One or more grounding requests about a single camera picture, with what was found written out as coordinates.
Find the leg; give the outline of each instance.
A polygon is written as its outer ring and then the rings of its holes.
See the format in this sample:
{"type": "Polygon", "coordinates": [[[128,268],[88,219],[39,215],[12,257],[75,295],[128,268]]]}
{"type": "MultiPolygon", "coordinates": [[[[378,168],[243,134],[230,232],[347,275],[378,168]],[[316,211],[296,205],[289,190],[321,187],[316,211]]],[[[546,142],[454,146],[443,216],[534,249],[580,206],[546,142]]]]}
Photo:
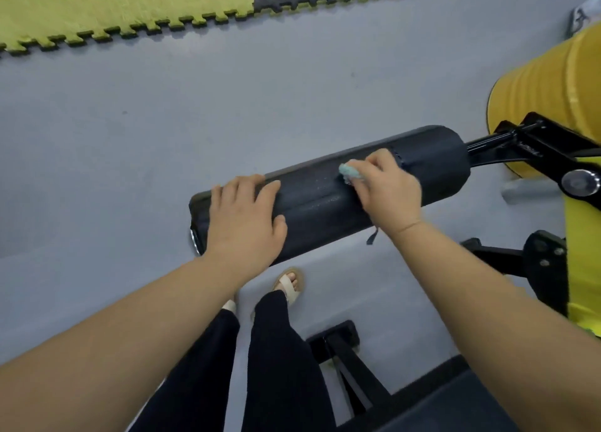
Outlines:
{"type": "Polygon", "coordinates": [[[283,291],[255,307],[243,432],[331,432],[332,404],[309,345],[290,327],[283,291]]]}
{"type": "Polygon", "coordinates": [[[240,324],[221,309],[150,398],[130,432],[222,432],[240,324]]]}

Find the left hand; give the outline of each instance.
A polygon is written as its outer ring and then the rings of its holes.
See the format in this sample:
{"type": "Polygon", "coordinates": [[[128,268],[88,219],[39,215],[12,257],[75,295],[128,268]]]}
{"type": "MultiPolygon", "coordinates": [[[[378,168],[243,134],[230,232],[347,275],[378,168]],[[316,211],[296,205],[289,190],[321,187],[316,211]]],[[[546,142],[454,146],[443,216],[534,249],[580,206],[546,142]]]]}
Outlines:
{"type": "Polygon", "coordinates": [[[263,182],[265,176],[254,174],[211,189],[204,257],[240,279],[240,286],[273,263],[288,232],[283,215],[271,218],[280,181],[264,186],[255,200],[255,187],[263,182]]]}

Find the gray floor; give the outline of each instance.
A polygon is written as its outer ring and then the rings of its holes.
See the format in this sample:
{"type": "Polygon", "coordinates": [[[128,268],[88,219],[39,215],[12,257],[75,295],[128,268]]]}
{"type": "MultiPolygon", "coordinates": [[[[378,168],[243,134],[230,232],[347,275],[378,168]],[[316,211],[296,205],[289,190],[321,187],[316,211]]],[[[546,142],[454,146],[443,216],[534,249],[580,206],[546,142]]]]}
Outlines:
{"type": "MultiPolygon", "coordinates": [[[[583,0],[379,0],[204,31],[0,60],[0,362],[191,259],[187,202],[420,125],[485,134],[495,80],[562,39],[583,0]]],[[[456,240],[520,247],[563,233],[558,200],[508,206],[503,166],[479,168],[426,216],[456,240]]],[[[303,255],[303,335],[345,319],[396,390],[456,349],[401,258],[367,232],[303,255]]],[[[240,294],[226,429],[245,398],[251,309],[240,294]]],[[[348,416],[326,369],[338,420],[348,416]]]]}

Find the forearm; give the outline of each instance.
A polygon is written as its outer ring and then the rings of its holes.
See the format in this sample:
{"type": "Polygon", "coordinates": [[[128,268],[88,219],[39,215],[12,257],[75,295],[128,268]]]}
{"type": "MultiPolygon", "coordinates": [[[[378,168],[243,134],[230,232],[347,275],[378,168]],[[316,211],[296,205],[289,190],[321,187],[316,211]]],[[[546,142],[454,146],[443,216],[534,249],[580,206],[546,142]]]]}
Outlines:
{"type": "Polygon", "coordinates": [[[601,427],[599,342],[432,226],[393,239],[459,350],[520,428],[601,427]]]}
{"type": "Polygon", "coordinates": [[[244,283],[234,277],[197,258],[5,364],[3,427],[122,432],[244,283]]]}

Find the right hand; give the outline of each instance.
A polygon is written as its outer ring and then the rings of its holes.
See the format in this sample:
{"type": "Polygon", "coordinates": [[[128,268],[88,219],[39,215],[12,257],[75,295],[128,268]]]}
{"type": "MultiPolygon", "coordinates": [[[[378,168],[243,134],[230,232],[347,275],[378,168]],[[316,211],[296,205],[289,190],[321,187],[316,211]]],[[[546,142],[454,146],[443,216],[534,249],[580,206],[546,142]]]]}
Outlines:
{"type": "Polygon", "coordinates": [[[421,222],[421,185],[398,167],[388,149],[365,160],[350,160],[364,177],[352,179],[359,200],[372,222],[390,238],[421,222]]]}

